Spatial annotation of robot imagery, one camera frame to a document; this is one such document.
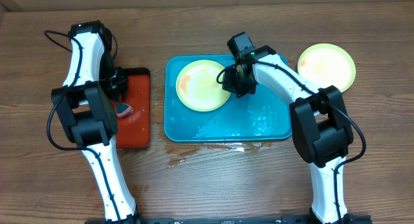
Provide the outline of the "orange green sponge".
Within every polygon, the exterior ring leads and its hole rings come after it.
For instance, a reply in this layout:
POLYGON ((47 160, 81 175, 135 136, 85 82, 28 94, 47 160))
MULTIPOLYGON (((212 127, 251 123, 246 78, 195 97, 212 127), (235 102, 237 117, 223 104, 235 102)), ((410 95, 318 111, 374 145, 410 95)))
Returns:
POLYGON ((115 111, 118 118, 125 118, 133 112, 133 108, 123 102, 115 102, 115 111))

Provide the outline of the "yellow plate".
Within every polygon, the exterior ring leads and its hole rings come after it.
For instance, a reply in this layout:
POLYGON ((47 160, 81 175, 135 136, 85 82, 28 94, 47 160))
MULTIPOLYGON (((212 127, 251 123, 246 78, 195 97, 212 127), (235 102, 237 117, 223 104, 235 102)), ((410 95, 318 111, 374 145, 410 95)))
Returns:
POLYGON ((344 49, 330 43, 319 43, 305 49, 301 54, 298 73, 323 88, 334 85, 342 93, 352 86, 356 66, 344 49))
POLYGON ((230 97, 218 82, 224 66, 212 60, 197 60, 186 65, 176 79, 179 100, 194 111, 207 112, 221 107, 230 97))

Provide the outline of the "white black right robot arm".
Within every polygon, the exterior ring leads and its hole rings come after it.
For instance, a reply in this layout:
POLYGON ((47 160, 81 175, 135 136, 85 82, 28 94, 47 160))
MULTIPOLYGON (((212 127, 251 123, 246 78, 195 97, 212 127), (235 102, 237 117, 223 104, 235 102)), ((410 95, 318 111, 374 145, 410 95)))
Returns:
POLYGON ((219 73, 218 83, 237 97, 254 94, 257 85, 264 85, 288 105, 294 146, 310 167, 312 217, 317 223, 345 223, 343 168, 349 162, 354 122, 340 90, 307 81, 268 45, 228 42, 227 47, 234 64, 219 73))

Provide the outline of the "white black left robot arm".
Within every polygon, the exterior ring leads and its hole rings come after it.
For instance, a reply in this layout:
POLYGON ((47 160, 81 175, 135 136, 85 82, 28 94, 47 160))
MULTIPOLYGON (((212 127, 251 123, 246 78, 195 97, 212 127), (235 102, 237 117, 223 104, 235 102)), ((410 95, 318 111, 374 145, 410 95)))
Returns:
POLYGON ((88 160, 103 199, 106 223, 138 223, 135 199, 126 185, 116 152, 118 117, 112 103, 127 91, 128 78, 114 66, 116 41, 101 21, 72 25, 65 34, 71 65, 62 87, 53 89, 53 108, 72 151, 88 160))

